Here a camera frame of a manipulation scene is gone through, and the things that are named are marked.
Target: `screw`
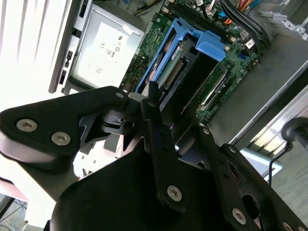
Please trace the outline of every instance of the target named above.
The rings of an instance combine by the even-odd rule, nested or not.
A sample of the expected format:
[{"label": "screw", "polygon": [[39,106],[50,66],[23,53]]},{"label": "screw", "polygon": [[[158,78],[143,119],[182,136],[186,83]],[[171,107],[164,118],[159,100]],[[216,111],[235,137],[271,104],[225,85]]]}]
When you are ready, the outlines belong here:
[{"label": "screw", "polygon": [[230,149],[231,152],[236,153],[235,148],[233,148],[232,146],[230,146],[229,149]]},{"label": "screw", "polygon": [[21,131],[32,132],[38,128],[38,124],[32,119],[21,119],[16,124]]},{"label": "screw", "polygon": [[209,135],[209,134],[210,134],[210,131],[207,130],[206,128],[204,128],[203,131],[204,131],[204,133],[205,133],[206,135]]},{"label": "screw", "polygon": [[66,146],[71,142],[71,138],[68,134],[62,131],[58,131],[51,136],[52,142],[59,146]]},{"label": "screw", "polygon": [[151,107],[155,107],[155,104],[153,102],[148,102],[148,105],[150,105]]},{"label": "screw", "polygon": [[124,95],[122,95],[120,92],[117,92],[117,93],[116,93],[116,96],[117,96],[117,97],[120,97],[120,98],[124,98]]},{"label": "screw", "polygon": [[282,224],[283,224],[283,226],[284,226],[284,228],[285,228],[286,230],[288,230],[288,231],[293,231],[293,229],[291,228],[291,226],[290,226],[287,222],[284,221]]},{"label": "screw", "polygon": [[169,185],[167,188],[167,193],[168,196],[170,196],[170,198],[176,202],[179,202],[182,200],[182,193],[179,190],[178,187],[174,186],[174,185]]},{"label": "screw", "polygon": [[237,220],[237,222],[239,222],[241,225],[245,225],[246,224],[245,215],[238,208],[234,208],[232,210],[232,215]]}]

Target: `label sticker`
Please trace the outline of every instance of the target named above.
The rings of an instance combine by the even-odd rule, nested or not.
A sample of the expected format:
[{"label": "label sticker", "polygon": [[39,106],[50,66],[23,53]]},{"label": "label sticker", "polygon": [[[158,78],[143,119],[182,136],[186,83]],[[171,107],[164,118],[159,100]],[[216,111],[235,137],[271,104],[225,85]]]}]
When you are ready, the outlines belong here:
[{"label": "label sticker", "polygon": [[88,70],[94,75],[116,73],[116,65],[125,58],[128,36],[105,23],[101,23],[89,52]]},{"label": "label sticker", "polygon": [[247,43],[246,43],[246,47],[248,49],[252,48],[255,44],[255,41],[253,39],[250,39]]}]

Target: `black mounting arm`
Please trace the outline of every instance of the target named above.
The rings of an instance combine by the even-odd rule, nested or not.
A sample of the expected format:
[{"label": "black mounting arm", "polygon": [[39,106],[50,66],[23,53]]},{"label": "black mounting arm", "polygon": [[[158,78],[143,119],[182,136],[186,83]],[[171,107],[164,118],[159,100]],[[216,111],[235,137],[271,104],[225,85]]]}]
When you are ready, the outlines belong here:
[{"label": "black mounting arm", "polygon": [[[126,155],[63,193],[51,231],[308,231],[233,146],[218,147],[194,120],[172,136],[157,84],[149,89],[149,98],[106,87],[0,113],[1,154],[54,174],[82,147],[124,135]],[[178,159],[174,140],[201,164]]]}]

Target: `motherboard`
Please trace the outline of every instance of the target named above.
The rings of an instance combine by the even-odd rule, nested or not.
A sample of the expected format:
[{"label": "motherboard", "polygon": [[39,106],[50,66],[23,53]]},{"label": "motherboard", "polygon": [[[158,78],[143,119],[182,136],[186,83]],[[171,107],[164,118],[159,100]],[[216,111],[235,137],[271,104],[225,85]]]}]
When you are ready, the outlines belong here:
[{"label": "motherboard", "polygon": [[[205,7],[211,3],[205,0]],[[167,0],[160,12],[153,17],[152,27],[140,45],[123,78],[121,88],[134,92],[151,60],[159,49],[174,18],[183,18],[196,29],[210,30],[221,37],[225,44],[226,57],[206,79],[191,102],[200,122],[211,119],[221,104],[244,80],[247,72],[258,68],[260,55],[254,50],[248,33],[238,25],[226,25],[219,4],[206,12],[191,0]]]}]

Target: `green circuit board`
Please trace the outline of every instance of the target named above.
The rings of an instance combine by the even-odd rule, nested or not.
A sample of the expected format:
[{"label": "green circuit board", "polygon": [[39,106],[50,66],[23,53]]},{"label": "green circuit board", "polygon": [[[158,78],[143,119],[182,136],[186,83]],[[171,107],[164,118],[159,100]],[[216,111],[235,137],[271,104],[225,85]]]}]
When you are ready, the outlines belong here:
[{"label": "green circuit board", "polygon": [[149,33],[145,36],[138,55],[130,63],[122,80],[123,88],[134,92],[151,60],[164,40],[172,21],[162,15],[156,15]]},{"label": "green circuit board", "polygon": [[[176,2],[176,4],[181,4],[182,6],[190,8],[190,11],[195,11],[195,14],[203,17],[200,8],[195,5],[195,2],[192,2],[190,0],[175,0],[170,2]],[[172,24],[172,19],[166,13],[166,9],[168,9],[168,1],[167,4],[163,6],[163,8],[160,13],[155,15],[155,17],[153,18],[153,25],[149,33],[146,35],[145,39],[141,43],[140,51],[138,55],[134,57],[123,79],[122,88],[127,89],[130,92],[135,91],[136,86],[142,79],[151,60],[157,53],[161,42],[165,38],[170,25]],[[216,6],[216,10],[221,11],[219,5]],[[185,15],[179,15],[178,17],[186,19],[184,16]],[[196,117],[199,119],[199,121],[202,122],[206,122],[211,119],[211,117],[219,109],[221,104],[232,94],[236,87],[241,83],[247,72],[251,68],[259,66],[258,59],[260,58],[258,54],[248,49],[245,49],[244,44],[247,42],[247,39],[249,39],[249,37],[246,35],[247,38],[243,38],[244,31],[240,27],[234,24],[226,26],[222,21],[213,21],[213,23],[219,26],[223,31],[227,32],[228,37],[232,39],[232,42],[226,44],[225,59],[218,64],[217,68],[207,78],[204,85],[200,88],[198,94],[191,102],[191,106],[196,110]],[[240,56],[240,54],[243,52],[244,49],[245,56],[243,57]],[[215,104],[211,108],[206,108],[202,106],[201,103],[215,86],[217,80],[221,77],[219,67],[221,67],[222,65],[228,67],[229,70],[228,80],[225,83],[225,85],[228,85],[228,87],[225,89],[223,94],[220,95],[219,99],[215,101]]]}]

